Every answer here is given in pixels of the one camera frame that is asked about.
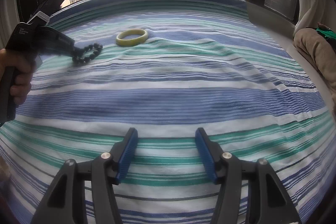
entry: green stripe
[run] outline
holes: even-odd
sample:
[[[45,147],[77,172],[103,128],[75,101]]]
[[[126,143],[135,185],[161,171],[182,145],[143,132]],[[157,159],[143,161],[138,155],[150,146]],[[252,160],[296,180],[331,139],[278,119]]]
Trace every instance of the green stripe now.
[[[94,159],[95,157],[97,157],[98,155],[101,154],[101,151],[95,151],[95,150],[88,150],[88,149],[79,149],[79,148],[73,148],[70,146],[65,146],[65,145],[60,145],[54,142],[49,142],[49,141],[44,141],[41,139],[37,139],[37,138],[33,138],[30,137],[28,135],[25,135],[23,133],[21,133],[18,130],[15,130],[12,127],[9,127],[7,125],[4,125],[5,129],[9,130],[11,132],[11,134],[15,134],[16,136],[18,136],[19,138],[21,138],[22,140],[28,141],[32,144],[36,144],[39,145],[41,147],[45,147],[60,153],[64,153],[64,154],[69,154],[69,155],[74,155],[74,156],[80,156],[80,157],[84,157],[84,158],[88,158],[88,159]]]
[[[140,44],[132,48],[123,47],[107,47],[104,48],[101,54],[96,58],[97,60],[112,59],[120,54],[127,56],[151,56],[151,55],[176,55],[188,54],[199,56],[220,56],[226,57],[232,54],[238,54],[246,60],[266,63],[270,65],[277,65],[285,67],[293,71],[302,71],[302,68],[290,59],[279,56],[272,56],[265,52],[254,52],[241,48],[233,48],[225,46],[219,42],[210,41],[204,43],[187,43],[187,42],[172,42],[164,39],[157,39],[155,41]],[[52,68],[62,66],[72,67],[72,60],[69,57],[55,57],[45,61],[39,69]]]
[[[24,144],[22,144],[20,141],[17,141],[16,139],[12,138],[11,136],[9,136],[7,133],[5,133],[5,131],[3,131],[2,129],[0,129],[0,133],[9,141],[11,142],[13,145],[15,145],[19,150],[27,153],[28,155],[48,164],[51,166],[54,166],[56,168],[61,168],[61,166],[64,163],[64,160],[61,159],[57,159],[55,157],[52,157],[50,155],[46,155],[45,153],[41,153],[38,152]]]
[[[111,136],[99,133],[90,133],[83,131],[65,130],[61,128],[48,127],[48,126],[35,126],[24,122],[13,120],[6,123],[8,126],[17,126],[23,132],[38,133],[43,136],[57,137],[63,140],[78,141],[81,143],[101,144],[113,146],[116,142],[122,141],[123,137]]]

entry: blue stripe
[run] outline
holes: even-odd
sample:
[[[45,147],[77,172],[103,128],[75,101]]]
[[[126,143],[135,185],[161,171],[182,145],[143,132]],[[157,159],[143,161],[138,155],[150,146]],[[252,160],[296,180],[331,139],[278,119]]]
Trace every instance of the blue stripe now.
[[[7,152],[0,146],[0,154],[6,160],[6,163],[21,176],[31,187],[37,190],[39,193],[44,194],[46,189],[48,188],[48,184],[43,181],[37,179],[31,173],[29,173],[26,169],[20,166],[16,161],[10,157]]]
[[[199,124],[279,117],[325,106],[320,93],[233,88],[74,90],[30,95],[16,113],[72,121]]]
[[[302,208],[299,210],[299,216],[303,223],[305,223],[310,215],[313,213],[313,209],[318,206],[318,204],[322,201],[324,195],[326,194],[327,190],[331,186],[331,183],[336,175],[336,166],[330,172],[330,175],[325,180],[325,183],[321,185],[318,192],[309,200],[307,201]]]
[[[290,175],[289,177],[283,179],[281,182],[286,187],[287,190],[291,189],[294,185],[296,185],[298,182],[303,180],[305,177],[310,175],[316,168],[322,165],[322,161],[329,156],[328,162],[331,162],[334,160],[334,158],[328,154],[330,153],[331,147],[334,147],[336,143],[336,137],[332,139],[330,143],[328,143],[327,147],[322,151],[322,153],[315,159],[313,159],[308,165],[303,167],[300,171]]]
[[[97,65],[92,67],[74,67],[66,71],[57,71],[57,73],[50,73],[48,75],[39,75],[38,72],[33,77],[33,81],[43,81],[48,79],[55,79],[60,77],[82,75],[84,73],[97,73],[116,69],[134,70],[134,69],[145,69],[145,68],[155,68],[155,67],[193,67],[202,69],[212,69],[212,68],[230,68],[238,71],[254,70],[255,67],[250,63],[244,62],[237,65],[232,65],[228,62],[232,60],[219,61],[199,61],[199,62],[178,62],[178,61],[141,61],[137,63],[110,63],[104,65]]]
[[[134,220],[134,221],[141,221],[141,222],[145,222],[145,223],[162,223],[162,224],[166,224],[166,223],[184,223],[184,222],[189,222],[189,221],[193,221],[195,223],[209,223],[209,221],[202,221],[199,222],[199,220],[205,220],[211,219],[211,216],[207,216],[207,217],[196,217],[196,218],[187,218],[187,219],[178,219],[178,220],[147,220],[147,219],[141,219],[141,218],[135,218],[135,217],[126,217],[126,216],[122,216],[122,220],[123,223],[134,223],[134,222],[129,222],[129,221],[124,221],[124,220]]]
[[[11,191],[9,191],[6,201],[14,216],[21,224],[30,224],[33,218],[32,213],[21,204]]]
[[[232,45],[232,46],[240,46],[240,47],[247,47],[249,49],[259,50],[262,52],[267,52],[270,54],[274,54],[277,56],[289,58],[291,60],[292,57],[284,51],[282,48],[277,49],[274,47],[270,47],[267,45],[263,45],[260,43],[257,43],[255,41],[247,40],[242,37],[242,34],[232,34],[233,36],[236,35],[236,37],[229,37],[225,34],[219,34],[217,30],[213,30],[213,32],[216,32],[216,34],[209,34],[209,33],[192,33],[192,31],[172,31],[172,32],[160,32],[160,33],[152,33],[151,31],[148,31],[149,38],[154,38],[157,36],[160,36],[160,38],[166,39],[166,40],[176,40],[176,41],[194,41],[198,39],[205,39],[209,38],[215,42],[219,42],[223,45]]]
[[[314,88],[312,84],[295,83],[291,81],[281,82],[275,77],[267,78],[263,74],[256,74],[251,76],[241,75],[237,72],[228,73],[209,73],[201,71],[190,72],[158,72],[158,73],[137,73],[137,74],[117,74],[117,75],[87,75],[81,78],[58,80],[54,82],[48,82],[46,84],[32,85],[32,90],[44,90],[47,88],[61,88],[69,85],[76,84],[106,84],[117,82],[164,82],[164,81],[248,81],[255,84],[273,83],[274,85],[284,84],[286,86],[297,88]]]

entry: black bead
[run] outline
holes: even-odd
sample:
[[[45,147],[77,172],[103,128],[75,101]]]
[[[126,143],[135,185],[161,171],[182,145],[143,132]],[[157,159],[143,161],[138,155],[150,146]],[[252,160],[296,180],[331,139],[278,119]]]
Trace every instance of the black bead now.
[[[77,56],[74,56],[74,57],[72,58],[72,61],[73,61],[75,64],[78,64],[78,58],[77,58]]]

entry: finger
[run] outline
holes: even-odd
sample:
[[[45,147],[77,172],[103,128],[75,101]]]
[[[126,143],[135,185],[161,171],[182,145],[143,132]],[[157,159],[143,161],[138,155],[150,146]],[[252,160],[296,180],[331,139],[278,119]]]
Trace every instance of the finger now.
[[[0,50],[0,62],[3,67],[13,66],[23,73],[31,71],[31,65],[28,60],[16,51],[6,50],[5,48]]]
[[[22,105],[25,102],[26,99],[27,99],[27,96],[14,97],[14,103],[16,105]]]
[[[22,96],[26,96],[28,94],[28,92],[30,92],[31,89],[31,84],[27,84],[27,85],[13,85],[11,86],[9,93],[11,94],[11,96],[18,96],[18,97],[22,97]]]
[[[32,73],[23,73],[23,74],[20,74],[20,75],[18,75],[15,78],[15,84],[17,84],[17,85],[26,85],[26,84],[29,84],[30,81],[32,80],[32,78],[33,78],[33,74]]]

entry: hand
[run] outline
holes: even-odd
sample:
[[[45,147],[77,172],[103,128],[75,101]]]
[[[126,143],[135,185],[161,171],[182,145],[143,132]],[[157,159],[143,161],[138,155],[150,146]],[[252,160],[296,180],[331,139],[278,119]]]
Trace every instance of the hand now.
[[[15,78],[15,85],[11,86],[9,93],[14,97],[14,103],[21,105],[26,100],[30,91],[30,81],[33,77],[35,65],[31,65],[27,59],[19,52],[6,49],[0,50],[0,79],[5,72],[5,67],[16,67],[22,74]]]
[[[328,26],[321,24],[320,22],[317,23],[317,27],[319,27],[321,30],[330,30]]]

